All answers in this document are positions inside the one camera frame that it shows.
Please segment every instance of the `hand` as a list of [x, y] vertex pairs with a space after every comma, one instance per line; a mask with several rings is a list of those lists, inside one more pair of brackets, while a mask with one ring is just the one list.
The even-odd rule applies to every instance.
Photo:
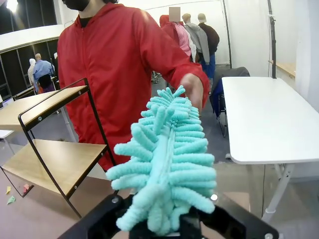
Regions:
[[184, 77], [180, 81], [180, 84], [184, 86], [186, 90], [185, 94], [191, 101], [191, 104], [194, 107], [198, 108], [199, 113], [201, 113], [201, 110], [203, 107], [203, 92], [204, 92], [204, 88], [203, 88], [203, 84], [201, 80], [197, 76], [191, 73], [188, 73], [184, 75]]

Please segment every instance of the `table top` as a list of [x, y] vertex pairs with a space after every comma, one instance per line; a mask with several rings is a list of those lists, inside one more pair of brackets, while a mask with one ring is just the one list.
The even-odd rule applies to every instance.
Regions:
[[12, 130], [0, 130], [0, 138], [6, 138], [10, 134], [12, 134], [14, 131]]
[[276, 62], [276, 66], [288, 73], [292, 77], [296, 77], [296, 64], [295, 63], [281, 63], [281, 62]]
[[282, 79], [222, 79], [230, 154], [240, 164], [319, 161], [319, 113]]
[[[81, 89], [87, 86], [78, 86], [73, 88], [67, 88], [58, 94], [52, 96], [48, 100], [42, 102], [36, 107], [32, 108], [24, 115], [22, 115], [22, 121], [25, 125], [31, 122], [33, 119], [38, 118], [43, 112], [50, 109], [51, 107], [57, 105], [64, 99], [68, 98], [73, 94], [77, 94]], [[56, 91], [48, 92], [40, 95], [26, 97], [20, 100], [13, 102], [12, 104], [6, 106], [0, 111], [0, 129], [4, 130], [16, 130], [22, 131], [21, 125], [18, 120], [18, 115], [29, 109], [30, 107], [36, 105], [40, 101], [44, 100], [46, 97], [52, 95]]]

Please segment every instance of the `shelf board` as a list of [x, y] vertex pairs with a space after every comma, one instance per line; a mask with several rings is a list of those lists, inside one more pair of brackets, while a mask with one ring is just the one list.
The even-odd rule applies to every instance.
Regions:
[[[94, 167], [106, 145], [33, 140], [44, 163], [67, 196]], [[32, 184], [60, 193], [28, 143], [3, 166], [4, 171]]]
[[295, 78], [296, 77], [296, 64], [295, 63], [281, 63], [276, 62], [276, 66], [285, 71], [288, 75]]
[[[47, 99], [46, 101], [40, 103], [39, 105], [23, 114], [21, 117], [22, 121], [27, 126], [44, 112], [49, 111], [51, 108], [60, 104], [68, 97], [77, 95], [79, 91], [84, 90], [85, 88], [87, 88], [87, 86], [78, 86], [64, 89], [63, 91], [52, 96], [51, 98]], [[0, 129], [22, 131], [22, 127], [18, 120], [18, 115], [23, 111], [29, 109], [30, 107], [36, 105], [37, 103], [41, 102], [50, 95], [54, 94], [55, 92], [56, 91], [26, 97], [6, 106], [0, 111]]]

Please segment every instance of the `white wall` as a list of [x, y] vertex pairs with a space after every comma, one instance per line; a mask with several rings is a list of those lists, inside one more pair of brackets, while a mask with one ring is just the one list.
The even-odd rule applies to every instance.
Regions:
[[[296, 60], [297, 26], [294, 0], [272, 0], [277, 61]], [[269, 10], [266, 0], [225, 0], [233, 67], [245, 66], [252, 76], [268, 76]]]
[[191, 21], [195, 24], [199, 24], [197, 19], [198, 14], [204, 13], [207, 18], [206, 24], [212, 26], [220, 37], [220, 42], [216, 52], [216, 63], [229, 63], [226, 25], [221, 2], [219, 0], [122, 0], [120, 3], [123, 3], [125, 6], [132, 6], [146, 10], [158, 24], [160, 24], [159, 19], [161, 15], [168, 15], [169, 6], [179, 6], [181, 9], [181, 15], [190, 13], [192, 16]]
[[0, 52], [31, 42], [45, 41], [60, 36], [63, 25], [41, 26], [0, 35]]
[[317, 0], [296, 0], [299, 16], [297, 91], [319, 112], [319, 9]]
[[295, 0], [272, 0], [277, 40], [277, 61], [295, 63], [297, 53], [297, 12]]

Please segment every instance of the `face mask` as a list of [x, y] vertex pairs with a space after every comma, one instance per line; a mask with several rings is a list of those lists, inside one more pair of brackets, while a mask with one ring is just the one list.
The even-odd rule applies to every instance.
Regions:
[[69, 8], [77, 11], [83, 11], [90, 0], [62, 0], [63, 3]]

